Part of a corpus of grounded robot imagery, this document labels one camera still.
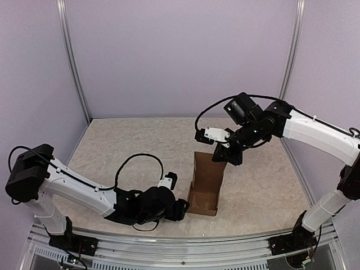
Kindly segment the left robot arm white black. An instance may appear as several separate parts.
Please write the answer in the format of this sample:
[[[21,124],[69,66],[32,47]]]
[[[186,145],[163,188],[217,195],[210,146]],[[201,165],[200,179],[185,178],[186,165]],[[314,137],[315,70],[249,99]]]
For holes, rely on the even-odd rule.
[[[156,186],[146,191],[126,191],[118,187],[118,169],[114,185],[105,187],[69,169],[53,155],[54,148],[42,144],[35,148],[14,147],[7,160],[10,172],[5,191],[15,205],[26,204],[43,224],[47,233],[66,250],[73,250],[79,239],[72,222],[55,206],[52,195],[83,206],[103,219],[131,226],[162,219],[182,221],[190,205],[173,193],[177,175],[161,173]]]

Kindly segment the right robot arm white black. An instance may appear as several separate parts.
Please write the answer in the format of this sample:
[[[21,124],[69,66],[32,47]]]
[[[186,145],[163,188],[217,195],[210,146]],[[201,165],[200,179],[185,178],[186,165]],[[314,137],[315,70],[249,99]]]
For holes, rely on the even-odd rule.
[[[256,97],[242,92],[225,99],[224,110],[239,125],[236,131],[205,128],[205,137],[218,144],[214,162],[240,165],[244,151],[278,137],[289,145],[304,146],[318,158],[335,161],[340,169],[337,182],[328,185],[327,193],[298,218],[288,236],[289,247],[299,250],[324,223],[350,202],[359,200],[359,134],[331,125],[279,98],[265,96],[271,103],[263,109],[254,101]]]

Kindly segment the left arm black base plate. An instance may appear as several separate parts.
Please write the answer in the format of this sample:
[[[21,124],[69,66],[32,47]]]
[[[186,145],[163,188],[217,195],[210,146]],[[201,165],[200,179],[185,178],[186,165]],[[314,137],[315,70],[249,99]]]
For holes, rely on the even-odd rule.
[[[77,235],[49,235],[49,245],[79,255],[94,256],[99,240],[94,237]]]

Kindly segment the brown cardboard box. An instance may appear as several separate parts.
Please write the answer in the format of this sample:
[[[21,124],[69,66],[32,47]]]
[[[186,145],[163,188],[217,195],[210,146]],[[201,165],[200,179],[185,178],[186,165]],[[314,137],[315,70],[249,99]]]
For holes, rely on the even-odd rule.
[[[195,152],[193,157],[193,179],[187,201],[188,212],[214,217],[218,211],[220,190],[226,162],[215,163],[213,154]]]

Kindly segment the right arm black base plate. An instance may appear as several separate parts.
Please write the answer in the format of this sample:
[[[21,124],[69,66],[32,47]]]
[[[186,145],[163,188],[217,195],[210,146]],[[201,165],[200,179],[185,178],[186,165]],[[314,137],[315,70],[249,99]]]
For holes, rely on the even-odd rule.
[[[317,239],[314,235],[303,238],[292,233],[271,237],[268,239],[272,255],[280,255],[316,246]]]

